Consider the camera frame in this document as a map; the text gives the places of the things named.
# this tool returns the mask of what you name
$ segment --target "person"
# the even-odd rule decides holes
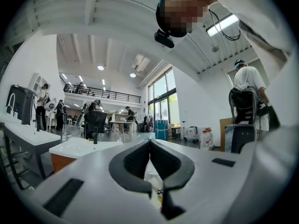
[[[36,115],[38,115],[39,117],[42,117],[43,130],[47,129],[46,118],[45,118],[46,110],[43,106],[45,105],[45,102],[49,98],[48,88],[49,88],[49,85],[47,83],[45,83],[42,86],[42,90],[40,91],[40,93],[38,95],[37,107],[36,107]]]
[[[79,91],[80,91],[80,89],[82,88],[82,86],[83,86],[83,83],[80,82],[80,83],[77,85],[77,87],[76,87],[75,94],[78,94],[78,93],[79,93]]]
[[[237,73],[234,77],[234,85],[242,86],[243,84],[248,83],[258,92],[265,103],[270,106],[269,99],[265,94],[266,85],[258,70],[253,66],[248,66],[246,62],[240,59],[235,62],[235,70]],[[254,126],[257,130],[257,137],[264,137],[269,131],[268,114],[262,116],[261,118],[256,117]]]
[[[130,109],[129,106],[125,107],[125,109],[128,111],[128,116],[126,118],[127,122],[130,122],[130,123],[134,122],[134,112]],[[129,133],[130,125],[126,125],[126,126],[127,126],[127,131]]]
[[[88,107],[88,111],[95,111],[97,110],[96,106],[100,105],[101,104],[101,101],[99,99],[96,99],[95,101],[91,102],[91,104],[89,105]],[[88,113],[84,115],[84,121],[85,122],[88,122]],[[85,133],[86,133],[86,136],[85,138],[86,139],[92,139],[92,131],[88,129],[88,126],[85,126]]]
[[[294,51],[295,38],[282,14],[268,0],[159,0],[156,20],[168,35],[182,37],[220,2],[239,19],[239,28],[260,58],[269,79],[282,69]]]
[[[56,121],[57,121],[57,126],[56,130],[62,131],[63,126],[64,126],[64,121],[63,121],[63,100],[59,100],[57,106],[56,106]]]

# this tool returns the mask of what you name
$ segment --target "ceiling light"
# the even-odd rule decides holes
[[[223,19],[222,21],[220,21],[220,24],[218,23],[216,26],[213,25],[210,28],[208,28],[206,30],[206,32],[208,33],[209,36],[213,36],[216,33],[218,33],[218,31],[221,31],[224,28],[227,28],[228,26],[235,23],[236,21],[239,21],[239,19],[235,15],[232,14],[229,17],[227,17],[227,18]]]

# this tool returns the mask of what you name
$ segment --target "floor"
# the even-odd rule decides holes
[[[79,137],[79,138],[84,138],[84,136],[81,135],[83,132],[83,128],[81,127],[76,127],[76,126],[68,126],[66,125],[63,131],[57,131],[55,128],[52,128],[52,132],[54,134],[60,135],[61,136],[61,142],[67,141],[71,137]],[[154,139],[155,138],[155,133],[140,133],[140,132],[133,132],[132,134],[132,141],[133,142],[139,142],[144,139]],[[103,134],[101,137],[101,141],[110,141],[110,137],[108,137],[107,134]],[[125,138],[124,140],[125,143],[130,142],[129,138]],[[169,142],[188,146],[188,147],[194,147],[194,148],[199,148],[199,144],[193,144],[191,141],[184,142],[183,140],[179,139],[171,139]],[[11,143],[11,149],[12,152],[17,152],[19,151],[19,147]],[[6,149],[5,149],[5,143],[4,143],[4,136],[3,136],[3,131],[0,131],[0,151],[1,151],[1,158],[4,163],[4,165],[8,164],[8,160],[6,158]],[[37,170],[37,165],[35,158],[32,158],[30,160],[26,160],[26,158],[20,157],[18,158],[18,162],[15,167],[17,170],[17,173],[23,171],[25,168],[29,168],[30,170],[33,170],[32,175],[27,175],[26,178],[24,178],[21,182],[24,187],[28,186],[30,184],[32,187],[29,189],[25,190],[24,192],[28,195],[30,195],[33,191],[34,188],[42,181],[39,177],[38,170]],[[52,162],[51,162],[51,156],[50,153],[47,152],[42,155],[42,162],[43,166],[46,172],[46,175],[50,175],[53,172],[53,167],[52,167]],[[12,172],[10,170],[10,167],[6,167],[5,170],[7,171],[8,178],[12,184],[12,186],[17,187],[15,179],[12,175]]]

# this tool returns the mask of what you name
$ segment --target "balcony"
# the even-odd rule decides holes
[[[60,78],[60,81],[63,90],[66,93],[95,96],[97,98],[108,98],[112,100],[114,99],[123,102],[132,102],[132,103],[140,104],[140,98],[141,98],[140,96],[124,94],[124,93],[119,93],[114,91],[105,91],[93,87],[82,87],[77,90],[77,85],[66,84],[62,78]]]

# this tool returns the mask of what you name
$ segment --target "black cable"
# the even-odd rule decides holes
[[[226,39],[228,39],[228,40],[230,40],[230,41],[237,41],[237,40],[241,37],[241,31],[240,31],[240,29],[239,29],[239,34],[238,34],[238,35],[234,35],[234,36],[228,36],[228,35],[226,35],[226,34],[223,32],[223,30],[221,29],[221,26],[220,26],[220,20],[219,20],[219,17],[217,16],[217,14],[214,13],[213,11],[211,11],[210,9],[209,9],[209,12],[210,12],[210,15],[211,15],[211,17],[212,17],[212,20],[213,20],[213,24],[214,24],[214,26],[215,26],[215,29],[217,30],[217,32],[218,32],[220,35],[224,36]],[[213,15],[215,15],[215,17],[216,17],[217,20],[218,20],[218,24],[219,24],[219,27],[220,27],[220,31],[221,31],[221,32],[220,32],[220,31],[217,29],[217,27],[216,27],[216,24],[215,24],[215,20],[214,20]]]

